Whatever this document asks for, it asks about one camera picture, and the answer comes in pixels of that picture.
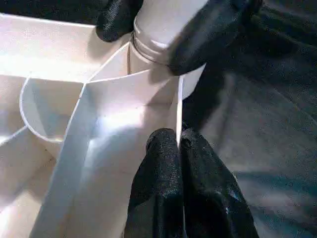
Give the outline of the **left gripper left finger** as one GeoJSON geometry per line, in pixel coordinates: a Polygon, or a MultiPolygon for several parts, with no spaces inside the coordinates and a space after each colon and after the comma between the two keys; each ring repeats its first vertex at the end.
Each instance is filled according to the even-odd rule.
{"type": "Polygon", "coordinates": [[[126,238],[182,238],[183,181],[176,134],[160,128],[147,140],[131,185],[126,238]]]}

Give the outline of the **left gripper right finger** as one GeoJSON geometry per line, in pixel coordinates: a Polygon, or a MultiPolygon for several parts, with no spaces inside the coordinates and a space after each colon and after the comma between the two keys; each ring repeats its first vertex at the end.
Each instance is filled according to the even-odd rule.
{"type": "Polygon", "coordinates": [[[256,238],[254,219],[235,176],[193,129],[180,142],[185,226],[190,238],[256,238]]]}

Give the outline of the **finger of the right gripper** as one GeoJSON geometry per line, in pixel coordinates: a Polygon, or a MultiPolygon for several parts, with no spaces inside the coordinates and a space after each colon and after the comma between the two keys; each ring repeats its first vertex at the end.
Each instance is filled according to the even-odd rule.
{"type": "Polygon", "coordinates": [[[169,49],[168,68],[180,76],[220,55],[262,6],[261,0],[209,0],[185,25],[169,49]]]}
{"type": "Polygon", "coordinates": [[[143,2],[143,0],[109,0],[97,18],[97,36],[104,42],[114,42],[130,33],[143,2]]]}

